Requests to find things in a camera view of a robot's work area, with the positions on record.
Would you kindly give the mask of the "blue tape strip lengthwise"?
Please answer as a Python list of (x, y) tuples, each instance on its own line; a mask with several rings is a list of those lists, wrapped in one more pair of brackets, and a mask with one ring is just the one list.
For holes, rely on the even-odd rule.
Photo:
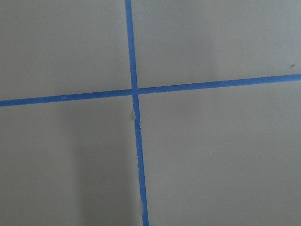
[(137, 153), (137, 164), (139, 174), (139, 188), (140, 197), (142, 202), (142, 220), (143, 225), (149, 225), (148, 216), (148, 204), (147, 204), (147, 193), (146, 193), (146, 182), (144, 172), (144, 158), (143, 158), (143, 142), (141, 132), (141, 118), (140, 118), (140, 105), (139, 105), (139, 93), (138, 93), (138, 80), (137, 80), (137, 69), (136, 69), (136, 57), (135, 57), (135, 38), (134, 38), (134, 27), (133, 27), (133, 15), (132, 15), (132, 4), (130, 0), (125, 1), (126, 9), (126, 20), (127, 20), (127, 37), (128, 37), (128, 50), (129, 50), (129, 66), (131, 74), (131, 90), (132, 90), (132, 101), (133, 111), (135, 115), (135, 140), (136, 140), (136, 153)]

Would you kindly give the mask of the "blue tape strip crosswise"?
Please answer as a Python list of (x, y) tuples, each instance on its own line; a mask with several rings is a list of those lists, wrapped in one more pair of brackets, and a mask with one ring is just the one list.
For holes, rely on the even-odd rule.
[[(190, 84), (139, 88), (138, 94), (144, 95), (144, 94), (153, 94), (153, 93), (197, 90), (197, 89), (214, 89), (214, 88), (223, 88), (223, 87), (291, 82), (291, 81), (299, 81), (300, 79), (301, 79), (300, 74), (292, 74), (292, 75), (280, 75), (280, 76), (269, 76), (269, 77), (258, 77), (258, 78), (247, 78), (247, 79), (235, 79), (235, 80), (226, 80), (226, 81), (199, 82), (199, 83), (190, 83)], [(121, 89), (121, 90), (110, 90), (110, 91), (100, 91), (100, 92), (91, 92), (91, 93), (1, 100), (0, 106), (6, 107), (6, 106), (18, 106), (18, 105), (44, 104), (44, 103), (98, 99), (98, 98), (107, 98), (107, 97), (123, 97), (123, 96), (130, 96), (130, 95), (132, 95), (131, 89)]]

